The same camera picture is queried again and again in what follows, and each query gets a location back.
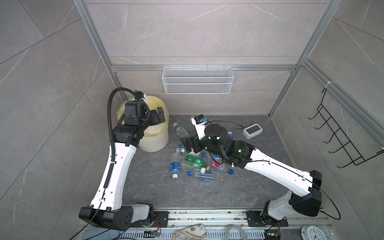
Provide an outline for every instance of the cable tie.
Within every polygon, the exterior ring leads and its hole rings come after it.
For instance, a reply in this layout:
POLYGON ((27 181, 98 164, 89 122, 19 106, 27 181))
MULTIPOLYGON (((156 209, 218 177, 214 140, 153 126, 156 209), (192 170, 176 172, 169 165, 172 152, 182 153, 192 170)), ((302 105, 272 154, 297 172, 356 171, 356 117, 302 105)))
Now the cable tie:
POLYGON ((325 87, 324 87, 324 88, 326 88, 326 87, 328 86, 328 84, 330 84, 330 83, 335 83, 335 82, 332 82, 332 81, 328 81, 328 83, 325 85, 325 87))

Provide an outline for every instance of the trash bin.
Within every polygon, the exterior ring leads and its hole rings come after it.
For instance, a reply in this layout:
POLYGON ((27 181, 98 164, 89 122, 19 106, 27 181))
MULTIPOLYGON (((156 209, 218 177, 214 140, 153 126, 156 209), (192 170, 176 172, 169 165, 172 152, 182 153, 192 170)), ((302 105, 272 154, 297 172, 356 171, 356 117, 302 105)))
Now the trash bin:
MULTIPOLYGON (((125 113, 126 102, 123 102, 116 113, 116 117, 119 120, 121 115, 125 113)), ((147 104, 150 110, 154 110, 158 107, 162 107, 164 110, 165 122, 158 125, 149 126, 144 131, 144 137, 139 142, 139 147, 146 152, 157 152, 164 148, 169 140, 168 135, 168 122, 169 122, 169 112, 164 102, 157 97, 147 95, 147 104)))

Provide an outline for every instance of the black wire rack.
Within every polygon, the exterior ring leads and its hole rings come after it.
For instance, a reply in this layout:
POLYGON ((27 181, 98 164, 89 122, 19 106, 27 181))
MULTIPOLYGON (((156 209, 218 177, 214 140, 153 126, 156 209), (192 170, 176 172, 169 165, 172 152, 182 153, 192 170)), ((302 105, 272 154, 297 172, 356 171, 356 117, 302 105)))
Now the black wire rack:
POLYGON ((324 88, 323 91, 321 92, 321 93, 324 93, 324 94, 323 94, 323 98, 321 99, 321 103, 320 103, 320 105, 317 107, 317 113, 316 113, 312 118, 308 118, 308 119, 314 119, 314 118, 319 114, 319 115, 323 118, 323 120, 324 120, 325 122, 324 122, 319 128, 316 128, 316 127, 315 127, 315 129, 320 129, 320 128, 322 128, 325 124, 327 124, 328 127, 329 127, 329 128, 331 129, 331 131, 333 132, 333 134, 332 134, 331 138, 329 139, 329 141, 328 141, 328 142, 323 141, 323 142, 324 142, 324 143, 329 143, 329 142, 331 142, 331 140, 332 140, 332 138, 333 138, 334 136, 335 136, 335 137, 337 138, 337 140, 339 141, 341 147, 339 147, 337 150, 335 150, 335 151, 333 151, 333 152, 328 151, 329 153, 336 153, 336 152, 339 151, 340 149, 344 149, 344 151, 347 153, 347 155, 348 155, 349 159, 351 160, 351 162, 348 163, 348 164, 346 164, 345 166, 342 166, 342 167, 337 166, 337 167, 338 167, 338 168, 343 168, 343 167, 346 167, 346 166, 350 165, 351 163, 353 163, 355 166, 357 166, 357 165, 359 165, 359 164, 361 164, 361 163, 363 163, 363 162, 366 162, 366 161, 368 161, 368 160, 370 160, 370 159, 372 159, 372 158, 374 158, 374 157, 376 157, 376 156, 378 156, 378 155, 384 153, 384 149, 383 149, 383 150, 377 152, 374 156, 372 156, 372 157, 370 157, 370 158, 368 158, 368 159, 365 159, 365 158, 360 154, 359 150, 355 147, 355 145, 352 143, 352 141, 349 139, 349 137, 345 134, 345 132, 343 131, 343 129, 340 127, 340 125, 336 122, 336 120, 332 117, 332 115, 331 115, 331 114, 328 112, 328 110, 324 107, 324 105, 323 105, 323 100, 324 100, 324 96, 325 96, 325 93, 326 93, 326 92, 327 92, 327 89, 324 88), (320 112, 322 109, 325 110, 325 111, 328 113, 329 118, 326 119, 326 118, 323 116, 323 114, 320 112), (330 120, 333 120, 333 121, 335 122, 335 124, 337 125, 336 130, 333 130, 333 128, 331 128, 331 126, 329 125, 329 121, 330 121, 330 120), (344 137, 347 139, 346 143, 344 143, 344 144, 340 141, 339 137, 336 135, 336 133, 339 132, 339 131, 341 131, 341 132, 343 133, 344 137), (358 157, 357 157, 356 159, 354 159, 354 160, 352 159, 352 157, 351 157, 351 155, 349 154, 349 152, 345 149, 346 146, 353 146, 353 148, 356 150, 356 152, 357 152, 357 154, 358 154, 358 157))

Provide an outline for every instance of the white wire basket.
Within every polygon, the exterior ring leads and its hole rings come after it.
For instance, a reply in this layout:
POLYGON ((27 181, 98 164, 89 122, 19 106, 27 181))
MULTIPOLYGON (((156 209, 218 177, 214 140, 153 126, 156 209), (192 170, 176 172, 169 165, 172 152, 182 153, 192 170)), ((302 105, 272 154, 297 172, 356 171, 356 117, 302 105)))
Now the white wire basket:
POLYGON ((230 67, 165 67, 161 76, 166 94, 230 93, 230 67))

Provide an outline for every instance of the clock face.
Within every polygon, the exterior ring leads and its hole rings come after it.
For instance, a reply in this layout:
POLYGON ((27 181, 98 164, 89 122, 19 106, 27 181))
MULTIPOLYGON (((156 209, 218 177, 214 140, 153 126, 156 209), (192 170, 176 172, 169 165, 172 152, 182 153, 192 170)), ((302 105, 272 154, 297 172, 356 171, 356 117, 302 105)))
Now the clock face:
POLYGON ((309 228, 308 236, 311 240, 325 240, 323 233, 317 228, 309 228))

